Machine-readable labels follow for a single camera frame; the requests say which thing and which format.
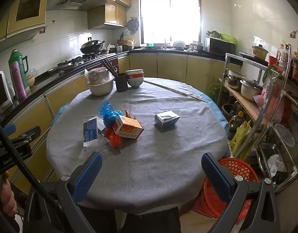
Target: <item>finger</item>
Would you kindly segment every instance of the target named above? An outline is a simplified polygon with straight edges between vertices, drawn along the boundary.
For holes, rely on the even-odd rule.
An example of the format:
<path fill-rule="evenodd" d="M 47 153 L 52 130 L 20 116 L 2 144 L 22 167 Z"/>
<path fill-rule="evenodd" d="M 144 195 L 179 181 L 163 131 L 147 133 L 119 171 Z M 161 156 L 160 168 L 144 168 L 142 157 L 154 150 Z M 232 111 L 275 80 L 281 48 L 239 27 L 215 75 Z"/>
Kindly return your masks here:
<path fill-rule="evenodd" d="M 2 176 L 4 177 L 4 179 L 7 179 L 9 177 L 9 172 L 5 171 Z"/>
<path fill-rule="evenodd" d="M 6 214 L 9 214 L 12 212 L 12 210 L 14 209 L 14 206 L 15 206 L 15 200 L 14 200 L 14 194 L 12 192 L 11 194 L 11 199 L 9 200 L 9 202 L 7 204 L 5 204 L 3 207 L 2 207 L 2 211 Z"/>
<path fill-rule="evenodd" d="M 10 213 L 8 213 L 9 217 L 14 217 L 17 213 L 17 204 L 16 202 L 14 202 L 14 208 L 12 209 L 12 211 Z"/>
<path fill-rule="evenodd" d="M 12 196 L 11 185 L 8 180 L 5 180 L 2 184 L 2 190 L 0 193 L 2 205 L 6 205 Z"/>

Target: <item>gray tablecloth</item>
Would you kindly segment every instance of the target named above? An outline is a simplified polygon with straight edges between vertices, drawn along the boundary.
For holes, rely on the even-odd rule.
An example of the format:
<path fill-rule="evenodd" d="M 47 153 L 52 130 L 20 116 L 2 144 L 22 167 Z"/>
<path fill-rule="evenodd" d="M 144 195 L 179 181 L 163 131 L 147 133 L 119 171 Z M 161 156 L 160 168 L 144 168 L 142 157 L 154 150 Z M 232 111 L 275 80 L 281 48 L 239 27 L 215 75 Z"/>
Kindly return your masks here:
<path fill-rule="evenodd" d="M 185 83 L 146 78 L 155 83 L 196 96 Z M 138 89 L 105 97 L 90 91 L 80 93 L 51 128 L 47 137 L 47 158 L 58 176 L 71 174 L 82 164 L 83 122 L 98 115 L 108 99 L 115 110 L 127 109 L 141 121 L 144 131 L 137 140 L 124 139 L 117 155 L 103 166 L 80 205 L 94 209 L 120 209 L 145 214 L 180 206 L 195 198 L 205 178 L 201 157 L 211 152 L 224 154 L 227 137 L 207 103 L 144 82 Z M 180 115 L 174 128 L 161 131 L 154 115 L 172 110 Z"/>

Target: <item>yellow plastic bag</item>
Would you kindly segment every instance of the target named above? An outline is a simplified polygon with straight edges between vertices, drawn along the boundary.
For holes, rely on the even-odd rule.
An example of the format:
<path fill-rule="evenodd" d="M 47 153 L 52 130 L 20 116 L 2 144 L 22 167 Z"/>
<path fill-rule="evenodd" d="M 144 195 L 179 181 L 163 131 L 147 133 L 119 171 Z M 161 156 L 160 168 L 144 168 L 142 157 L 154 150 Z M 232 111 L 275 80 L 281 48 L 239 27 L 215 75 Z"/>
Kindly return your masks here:
<path fill-rule="evenodd" d="M 249 134 L 250 130 L 250 121 L 243 122 L 242 125 L 236 129 L 236 133 L 233 139 L 230 141 L 230 147 L 232 148 L 233 155 L 235 155 L 237 151 L 240 149 L 241 145 L 243 144 L 243 141 Z"/>

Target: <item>black countertop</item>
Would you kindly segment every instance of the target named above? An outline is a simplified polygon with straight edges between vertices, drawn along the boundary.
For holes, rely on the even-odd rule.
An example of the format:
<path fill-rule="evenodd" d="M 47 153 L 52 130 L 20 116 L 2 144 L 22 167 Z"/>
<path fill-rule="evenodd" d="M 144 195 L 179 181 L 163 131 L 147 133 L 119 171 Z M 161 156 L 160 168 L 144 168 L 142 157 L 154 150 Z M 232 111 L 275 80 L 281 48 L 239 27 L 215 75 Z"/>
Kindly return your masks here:
<path fill-rule="evenodd" d="M 201 53 L 191 53 L 186 51 L 178 51 L 178 50 L 143 50 L 143 49 L 134 49 L 131 51 L 122 51 L 117 53 L 109 53 L 107 55 L 101 56 L 97 59 L 85 62 L 81 65 L 78 65 L 75 69 L 71 70 L 70 72 L 59 76 L 58 74 L 42 74 L 43 78 L 42 80 L 38 80 L 36 77 L 35 85 L 31 88 L 30 95 L 21 103 L 14 103 L 13 106 L 8 108 L 4 113 L 0 114 L 0 123 L 2 126 L 5 126 L 11 119 L 13 119 L 22 109 L 24 109 L 29 103 L 34 101 L 36 98 L 41 96 L 44 92 L 52 88 L 53 86 L 57 85 L 61 81 L 73 76 L 74 74 L 77 74 L 81 71 L 86 69 L 92 69 L 93 67 L 100 64 L 100 61 L 104 59 L 105 57 L 108 57 L 108 59 L 115 59 L 119 58 L 120 56 L 125 56 L 126 54 L 132 54 L 132 53 L 169 53 L 169 54 L 186 54 L 186 55 L 192 55 L 197 57 L 204 57 L 209 59 L 215 59 L 215 60 L 221 60 L 225 61 L 225 56 L 223 55 L 217 55 L 217 54 L 211 54 L 208 52 L 201 52 Z M 243 62 L 236 59 L 230 59 L 230 63 L 237 64 L 237 65 L 243 65 Z"/>

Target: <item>microwave oven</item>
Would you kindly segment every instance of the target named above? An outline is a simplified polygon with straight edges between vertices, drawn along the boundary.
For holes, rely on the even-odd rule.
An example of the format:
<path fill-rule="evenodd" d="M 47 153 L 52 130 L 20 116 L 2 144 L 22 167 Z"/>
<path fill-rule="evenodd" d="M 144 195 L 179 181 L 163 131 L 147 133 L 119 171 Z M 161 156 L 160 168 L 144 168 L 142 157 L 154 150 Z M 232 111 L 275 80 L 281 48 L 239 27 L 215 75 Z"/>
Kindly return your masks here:
<path fill-rule="evenodd" d="M 206 52 L 225 56 L 226 53 L 235 54 L 235 47 L 235 44 L 218 38 L 205 38 L 204 50 Z"/>

